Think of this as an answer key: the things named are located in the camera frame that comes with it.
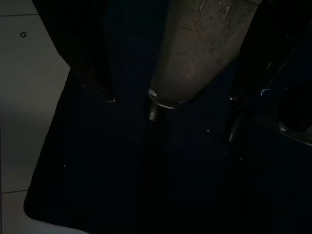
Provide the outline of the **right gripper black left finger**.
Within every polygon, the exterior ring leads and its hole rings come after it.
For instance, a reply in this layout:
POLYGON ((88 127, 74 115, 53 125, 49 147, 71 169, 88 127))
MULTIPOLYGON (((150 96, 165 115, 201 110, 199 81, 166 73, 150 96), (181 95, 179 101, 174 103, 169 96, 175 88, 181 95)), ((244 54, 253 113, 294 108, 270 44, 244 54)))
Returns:
POLYGON ((115 101, 104 20, 109 0, 32 0, 57 52, 83 85, 115 101))

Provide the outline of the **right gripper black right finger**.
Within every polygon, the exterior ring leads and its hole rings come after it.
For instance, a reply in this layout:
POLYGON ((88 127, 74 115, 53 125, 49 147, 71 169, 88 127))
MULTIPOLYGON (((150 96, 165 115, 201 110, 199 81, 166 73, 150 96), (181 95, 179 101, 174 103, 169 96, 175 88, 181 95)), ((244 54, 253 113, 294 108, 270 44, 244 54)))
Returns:
POLYGON ((230 97, 268 85, 299 45, 312 36, 312 0, 262 0, 244 38, 230 97))

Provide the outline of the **dark blue floor mat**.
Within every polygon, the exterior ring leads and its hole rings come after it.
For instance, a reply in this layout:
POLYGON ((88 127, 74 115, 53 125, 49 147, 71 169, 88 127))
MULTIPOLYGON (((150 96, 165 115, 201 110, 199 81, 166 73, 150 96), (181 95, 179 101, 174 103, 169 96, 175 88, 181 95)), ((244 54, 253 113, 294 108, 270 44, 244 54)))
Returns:
MULTIPOLYGON (((109 0, 115 101, 70 69, 24 211, 88 234, 312 234, 312 147, 252 126, 226 136, 238 56, 149 119, 169 0, 109 0)), ((265 87, 312 83, 312 36, 265 87)))

